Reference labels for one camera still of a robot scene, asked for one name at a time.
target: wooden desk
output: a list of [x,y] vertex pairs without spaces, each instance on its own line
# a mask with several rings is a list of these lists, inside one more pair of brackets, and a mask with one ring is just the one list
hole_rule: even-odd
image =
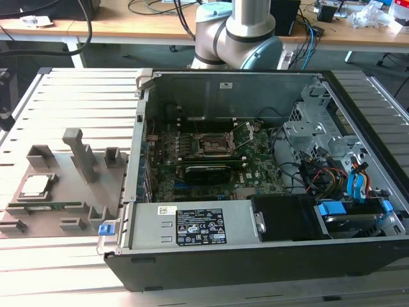
[[[130,0],[102,0],[98,13],[92,22],[93,35],[95,37],[120,36],[191,40],[182,28],[177,15],[138,15],[128,10],[129,2]],[[169,10],[174,8],[174,5],[155,3],[152,7],[158,10]],[[132,5],[131,8],[137,12],[151,13],[142,2]],[[197,5],[183,9],[186,21],[193,32],[196,30],[196,10]],[[86,22],[74,21],[68,33],[69,35],[86,36],[88,34]]]
[[[153,45],[194,45],[180,25],[176,15],[138,15],[128,10],[129,0],[102,0],[93,25],[93,43],[130,43]],[[334,19],[332,23],[318,22],[313,7],[306,7],[313,0],[302,0],[301,9],[312,25],[325,29],[317,49],[349,51],[346,61],[351,60],[351,51],[409,52],[409,35],[395,35],[388,27],[353,29],[346,19]],[[158,10],[173,8],[172,4],[156,3]],[[132,6],[134,10],[149,13],[142,2]],[[183,10],[185,18],[194,32],[197,5]],[[86,22],[57,20],[56,27],[26,29],[17,20],[2,20],[0,24],[16,40],[42,42],[64,42],[70,51],[76,50],[88,35]],[[0,39],[9,38],[0,32]],[[283,52],[279,68],[287,68],[291,55],[305,40],[305,31],[297,24],[293,36],[281,37]],[[73,57],[74,66],[84,67],[81,55]]]

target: table leg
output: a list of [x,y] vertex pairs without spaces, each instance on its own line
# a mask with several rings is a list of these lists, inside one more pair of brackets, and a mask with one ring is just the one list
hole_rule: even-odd
[[282,52],[277,69],[288,69],[297,47],[297,43],[284,43],[282,45]]
[[[69,51],[75,51],[77,50],[81,45],[78,37],[76,36],[69,36],[64,38],[64,43],[66,43],[66,46],[68,47]],[[85,68],[86,63],[85,63],[85,58],[82,53],[76,54],[71,57],[72,58],[72,63],[74,64],[75,68]]]
[[352,57],[353,57],[353,51],[348,51],[348,54],[345,57],[345,63],[351,63],[352,62]]

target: green circuit board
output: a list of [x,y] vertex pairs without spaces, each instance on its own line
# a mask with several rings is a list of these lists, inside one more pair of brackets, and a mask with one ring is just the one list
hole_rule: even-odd
[[[178,134],[171,126],[160,130],[157,141],[151,146],[153,202],[242,200],[252,194],[284,192],[284,184],[277,175],[270,155],[270,135],[267,129],[254,133],[252,141],[235,151],[236,156],[246,156],[247,159],[244,161],[246,166],[232,171],[231,178],[226,184],[188,185],[181,179],[183,168],[178,164],[180,152],[176,147],[179,146],[178,141],[183,138],[188,154],[195,152],[197,149],[195,134]],[[241,145],[249,140],[249,133],[246,129],[238,129],[234,139],[236,145]]]

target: power cord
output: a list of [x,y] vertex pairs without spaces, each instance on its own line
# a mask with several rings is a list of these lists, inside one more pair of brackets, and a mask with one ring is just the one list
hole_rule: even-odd
[[[2,14],[0,15],[0,19],[8,19],[8,18],[20,18],[24,16],[30,16],[34,15],[35,13],[39,12],[40,10],[50,8],[56,4],[58,4],[62,0],[56,0],[48,5],[42,6],[41,8],[36,8],[35,10],[31,11],[26,11],[22,13],[13,13],[13,14]],[[68,51],[68,52],[56,52],[56,51],[41,51],[41,50],[13,50],[13,51],[2,51],[0,52],[0,58],[6,57],[6,56],[74,56],[76,54],[80,54],[91,42],[92,39],[92,25],[91,25],[91,20],[89,19],[88,13],[82,3],[81,0],[77,0],[82,12],[84,13],[87,26],[88,26],[88,37],[84,44],[79,47],[75,51]]]

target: power supply label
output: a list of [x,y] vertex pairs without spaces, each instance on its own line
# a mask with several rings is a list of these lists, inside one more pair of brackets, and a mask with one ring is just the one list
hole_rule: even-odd
[[226,244],[223,210],[177,210],[176,243],[179,246]]

